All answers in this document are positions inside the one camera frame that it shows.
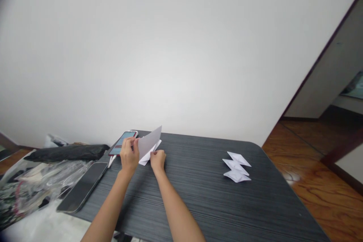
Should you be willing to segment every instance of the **person's left hand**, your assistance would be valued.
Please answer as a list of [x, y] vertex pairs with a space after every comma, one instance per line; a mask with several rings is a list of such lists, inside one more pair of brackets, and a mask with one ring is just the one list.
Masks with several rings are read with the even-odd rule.
[[120, 152], [122, 170], [133, 175], [139, 163], [139, 138], [125, 138]]

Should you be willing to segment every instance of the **black smartphone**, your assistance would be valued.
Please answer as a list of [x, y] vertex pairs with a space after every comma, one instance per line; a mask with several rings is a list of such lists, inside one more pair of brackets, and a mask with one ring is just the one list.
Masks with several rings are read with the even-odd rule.
[[57, 212], [77, 212], [107, 169], [108, 163], [94, 163], [58, 205]]

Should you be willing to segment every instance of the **hand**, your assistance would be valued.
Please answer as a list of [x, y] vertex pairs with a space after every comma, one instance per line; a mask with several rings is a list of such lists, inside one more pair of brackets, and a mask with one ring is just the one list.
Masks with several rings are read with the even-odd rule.
[[157, 150], [150, 154], [150, 161], [152, 170], [155, 171], [164, 171], [164, 163], [165, 163], [166, 154], [164, 150]]
[[134, 137], [125, 138], [122, 143], [122, 148], [120, 152], [122, 170], [130, 174], [134, 174], [136, 167], [139, 163], [139, 138]]

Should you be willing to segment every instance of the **white wall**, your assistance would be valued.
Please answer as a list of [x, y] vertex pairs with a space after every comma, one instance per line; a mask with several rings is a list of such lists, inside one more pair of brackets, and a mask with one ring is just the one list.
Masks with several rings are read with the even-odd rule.
[[3, 0], [0, 131], [262, 145], [353, 0]]
[[345, 170], [356, 180], [363, 183], [362, 163], [363, 163], [363, 144], [352, 150], [350, 153], [345, 155], [335, 164], [337, 164], [340, 168]]
[[359, 0], [284, 116], [319, 118], [363, 66]]
[[352, 112], [360, 113], [363, 115], [363, 100], [359, 98], [352, 98], [349, 96], [338, 96], [332, 103], [337, 107], [341, 107]]

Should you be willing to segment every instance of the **wrist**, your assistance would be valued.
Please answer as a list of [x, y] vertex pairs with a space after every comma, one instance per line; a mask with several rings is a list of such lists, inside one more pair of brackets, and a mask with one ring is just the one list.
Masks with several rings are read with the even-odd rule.
[[153, 168], [152, 170], [156, 177], [165, 174], [165, 170], [163, 168]]
[[130, 181], [134, 173], [135, 173], [135, 170], [133, 170], [133, 169], [123, 168], [117, 174], [117, 178], [122, 177], [122, 178], [128, 179]]

